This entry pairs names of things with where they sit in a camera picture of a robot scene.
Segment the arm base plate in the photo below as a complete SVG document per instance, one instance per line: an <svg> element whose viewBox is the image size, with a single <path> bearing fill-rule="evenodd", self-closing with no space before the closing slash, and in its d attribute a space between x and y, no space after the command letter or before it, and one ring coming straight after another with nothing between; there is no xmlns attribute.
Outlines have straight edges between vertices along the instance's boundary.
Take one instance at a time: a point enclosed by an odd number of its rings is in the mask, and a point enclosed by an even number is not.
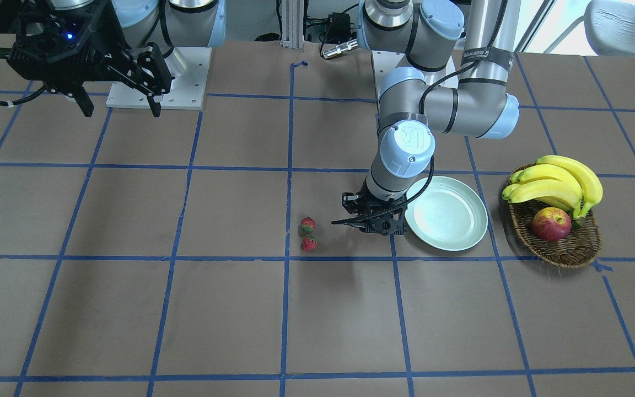
<svg viewBox="0 0 635 397"><path fill-rule="evenodd" d="M162 110L202 110L212 49L175 47L165 59L174 76L171 90L154 100ZM148 99L123 83L113 83L106 100L108 108L149 110Z"/></svg>
<svg viewBox="0 0 635 397"><path fill-rule="evenodd" d="M390 71L401 66L411 66L403 53L378 51L372 51L372 65L377 96L381 95L383 81ZM426 83L430 85L449 75L449 73L454 73L454 71L456 71L456 67L453 58L450 57L443 69L434 72L422 71L422 73L425 76Z"/></svg>

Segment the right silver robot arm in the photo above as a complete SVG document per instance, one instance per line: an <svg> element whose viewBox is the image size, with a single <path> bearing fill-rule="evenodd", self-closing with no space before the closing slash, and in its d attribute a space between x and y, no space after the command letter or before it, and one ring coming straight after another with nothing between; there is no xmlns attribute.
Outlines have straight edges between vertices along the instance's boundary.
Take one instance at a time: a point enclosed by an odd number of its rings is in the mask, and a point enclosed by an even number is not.
<svg viewBox="0 0 635 397"><path fill-rule="evenodd" d="M201 110L224 1L25 1L7 62L91 116L85 84L109 82L109 108Z"/></svg>

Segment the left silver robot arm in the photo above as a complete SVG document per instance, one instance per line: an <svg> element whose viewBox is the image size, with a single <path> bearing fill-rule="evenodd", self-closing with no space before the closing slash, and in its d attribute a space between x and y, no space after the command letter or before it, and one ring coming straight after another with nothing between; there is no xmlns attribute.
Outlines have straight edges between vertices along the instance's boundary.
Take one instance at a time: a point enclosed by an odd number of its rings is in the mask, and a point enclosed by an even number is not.
<svg viewBox="0 0 635 397"><path fill-rule="evenodd" d="M359 47L403 55L378 96L378 146L360 191L345 192L340 224L404 234L408 190L434 169L437 134L502 139L519 102L507 93L521 2L361 1Z"/></svg>

